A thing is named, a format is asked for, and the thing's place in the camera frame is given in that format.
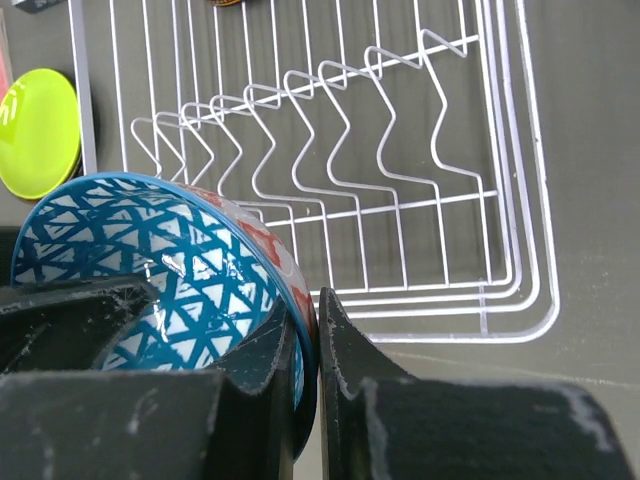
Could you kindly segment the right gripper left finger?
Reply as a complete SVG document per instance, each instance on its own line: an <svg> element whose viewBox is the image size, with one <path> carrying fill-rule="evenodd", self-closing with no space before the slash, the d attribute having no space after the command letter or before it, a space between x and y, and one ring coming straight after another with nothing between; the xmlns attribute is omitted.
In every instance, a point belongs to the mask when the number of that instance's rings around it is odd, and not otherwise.
<svg viewBox="0 0 640 480"><path fill-rule="evenodd" d="M98 357L155 296L139 277L2 289L3 478L292 477L285 304L205 369L99 372Z"/></svg>

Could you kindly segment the red white patterned bowl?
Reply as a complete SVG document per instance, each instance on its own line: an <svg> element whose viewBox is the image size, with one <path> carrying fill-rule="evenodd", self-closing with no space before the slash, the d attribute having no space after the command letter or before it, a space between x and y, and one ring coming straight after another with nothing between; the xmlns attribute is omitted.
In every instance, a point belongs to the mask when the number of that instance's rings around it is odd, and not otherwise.
<svg viewBox="0 0 640 480"><path fill-rule="evenodd" d="M294 450L316 412L317 320L298 264L282 241L235 202L153 176L107 172L45 196L21 227L10 281L141 275L158 292L98 364L109 370L190 371L240 345L277 301L297 338Z"/></svg>

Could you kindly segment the green plate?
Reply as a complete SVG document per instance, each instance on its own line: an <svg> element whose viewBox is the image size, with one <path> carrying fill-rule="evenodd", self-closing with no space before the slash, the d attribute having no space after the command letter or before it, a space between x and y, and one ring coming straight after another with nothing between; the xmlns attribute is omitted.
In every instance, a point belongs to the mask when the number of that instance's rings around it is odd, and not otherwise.
<svg viewBox="0 0 640 480"><path fill-rule="evenodd" d="M57 70L21 75L1 102L1 181L13 195L38 200L78 169L80 120L75 87Z"/></svg>

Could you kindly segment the white wire dish rack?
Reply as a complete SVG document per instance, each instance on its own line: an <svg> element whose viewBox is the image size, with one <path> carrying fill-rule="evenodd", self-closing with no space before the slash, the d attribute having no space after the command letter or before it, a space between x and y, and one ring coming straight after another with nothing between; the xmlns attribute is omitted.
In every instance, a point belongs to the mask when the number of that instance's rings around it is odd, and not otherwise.
<svg viewBox="0 0 640 480"><path fill-rule="evenodd" d="M380 343L517 344L559 279L522 1L72 1L84 169L234 200Z"/></svg>

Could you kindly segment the red cover booklet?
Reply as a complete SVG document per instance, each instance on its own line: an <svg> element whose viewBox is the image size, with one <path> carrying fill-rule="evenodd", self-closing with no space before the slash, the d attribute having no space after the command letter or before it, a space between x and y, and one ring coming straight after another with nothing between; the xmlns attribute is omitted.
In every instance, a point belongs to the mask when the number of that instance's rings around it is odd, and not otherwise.
<svg viewBox="0 0 640 480"><path fill-rule="evenodd" d="M12 83L13 73L9 54L8 38L4 25L1 25L0 99L4 98Z"/></svg>

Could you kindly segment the black skull mug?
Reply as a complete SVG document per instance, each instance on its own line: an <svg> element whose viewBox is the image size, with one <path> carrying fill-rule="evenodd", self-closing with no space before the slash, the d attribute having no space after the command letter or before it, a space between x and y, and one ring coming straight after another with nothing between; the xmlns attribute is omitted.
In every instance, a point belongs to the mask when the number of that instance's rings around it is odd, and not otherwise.
<svg viewBox="0 0 640 480"><path fill-rule="evenodd" d="M215 7L229 7L243 2L242 0L211 0Z"/></svg>

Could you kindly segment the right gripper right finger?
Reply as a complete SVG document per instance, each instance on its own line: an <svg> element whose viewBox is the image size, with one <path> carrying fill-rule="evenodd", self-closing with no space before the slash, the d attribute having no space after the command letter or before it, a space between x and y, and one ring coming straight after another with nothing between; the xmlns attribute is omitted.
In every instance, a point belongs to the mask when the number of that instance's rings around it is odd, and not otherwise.
<svg viewBox="0 0 640 480"><path fill-rule="evenodd" d="M630 479L605 410L558 382L420 379L319 300L328 479Z"/></svg>

